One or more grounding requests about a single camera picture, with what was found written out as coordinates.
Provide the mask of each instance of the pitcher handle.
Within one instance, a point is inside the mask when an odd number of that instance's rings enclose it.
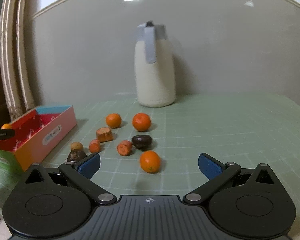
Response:
[[[146,61],[148,64],[153,64],[157,61],[155,51],[155,30],[152,22],[147,22],[144,28]]]

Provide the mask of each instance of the metal screw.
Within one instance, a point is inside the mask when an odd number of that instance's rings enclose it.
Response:
[[[113,198],[114,196],[109,193],[103,193],[98,196],[98,199],[100,199],[101,201],[110,201],[113,200]]]
[[[197,193],[190,193],[186,195],[186,199],[190,201],[198,201],[201,199],[201,196]]]

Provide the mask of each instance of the box label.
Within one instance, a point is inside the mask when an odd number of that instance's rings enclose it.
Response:
[[[60,133],[61,125],[59,124],[55,129],[48,133],[42,140],[43,145],[47,145],[55,136]]]
[[[10,163],[5,158],[2,157],[0,157],[0,162],[6,165],[10,165]]]

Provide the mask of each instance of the tangerine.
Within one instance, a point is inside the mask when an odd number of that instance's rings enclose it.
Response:
[[[110,127],[110,128],[117,128],[120,126],[121,124],[121,116],[118,114],[109,114],[106,117],[106,124]]]
[[[137,131],[144,132],[150,128],[151,119],[145,113],[138,113],[133,117],[132,125]]]
[[[1,126],[1,129],[12,129],[12,125],[9,123],[5,123],[3,126]]]
[[[154,151],[146,151],[140,156],[140,167],[147,173],[158,172],[160,162],[160,157]]]

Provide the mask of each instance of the gray pitcher lid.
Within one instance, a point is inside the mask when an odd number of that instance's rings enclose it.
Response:
[[[166,27],[163,24],[154,24],[152,21],[148,21],[146,23],[140,24],[137,27],[137,41],[144,41],[145,35],[144,35],[144,29],[147,27],[154,27],[155,32],[155,39],[156,40],[166,40],[167,34],[166,34]]]

